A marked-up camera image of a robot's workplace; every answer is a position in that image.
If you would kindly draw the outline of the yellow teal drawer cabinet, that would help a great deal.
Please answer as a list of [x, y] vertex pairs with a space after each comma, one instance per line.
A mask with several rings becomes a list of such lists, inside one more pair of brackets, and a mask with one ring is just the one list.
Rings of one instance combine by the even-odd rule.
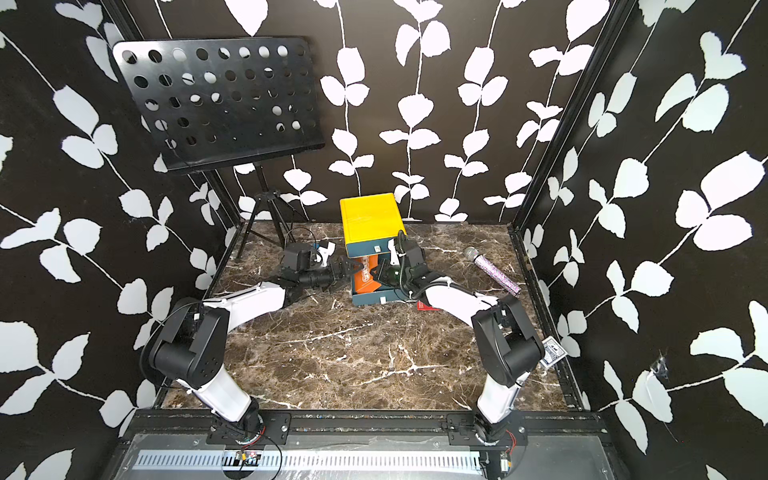
[[340, 211], [347, 256], [388, 253], [388, 243], [405, 226], [393, 193], [341, 199]]

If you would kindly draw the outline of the red postcard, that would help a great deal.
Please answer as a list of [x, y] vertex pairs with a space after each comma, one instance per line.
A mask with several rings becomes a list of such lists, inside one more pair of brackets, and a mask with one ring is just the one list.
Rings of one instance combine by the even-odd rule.
[[438, 308], [432, 307], [422, 301], [417, 302], [417, 309], [419, 311], [438, 311]]

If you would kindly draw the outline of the orange postcard with white pattern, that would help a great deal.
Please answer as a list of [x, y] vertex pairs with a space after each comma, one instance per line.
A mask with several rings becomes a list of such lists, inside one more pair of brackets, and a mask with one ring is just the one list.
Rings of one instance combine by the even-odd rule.
[[353, 291], [355, 294], [373, 293], [382, 287], [376, 279], [374, 270], [378, 267], [379, 256], [371, 255], [356, 258], [361, 268], [353, 276]]

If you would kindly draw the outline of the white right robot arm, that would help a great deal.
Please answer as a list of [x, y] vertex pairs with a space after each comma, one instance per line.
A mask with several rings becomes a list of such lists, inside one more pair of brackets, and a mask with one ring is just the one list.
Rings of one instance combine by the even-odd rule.
[[543, 340], [519, 299], [520, 286], [501, 272], [496, 275], [507, 290], [502, 298], [471, 291], [424, 266], [386, 265], [372, 273], [374, 280], [394, 288], [402, 300], [420, 301], [472, 328], [486, 371], [476, 402], [475, 428], [486, 442], [508, 428], [522, 387], [545, 356]]

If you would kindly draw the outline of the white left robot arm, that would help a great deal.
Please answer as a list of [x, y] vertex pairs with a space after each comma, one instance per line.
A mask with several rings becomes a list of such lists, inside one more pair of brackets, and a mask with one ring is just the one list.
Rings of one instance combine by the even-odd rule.
[[224, 367], [228, 334], [298, 302], [307, 289], [328, 289], [353, 275], [346, 267], [332, 265], [304, 271], [285, 269], [223, 297], [184, 299], [143, 347], [140, 369], [155, 385], [176, 382], [191, 391], [221, 423], [250, 438], [263, 430], [259, 405]]

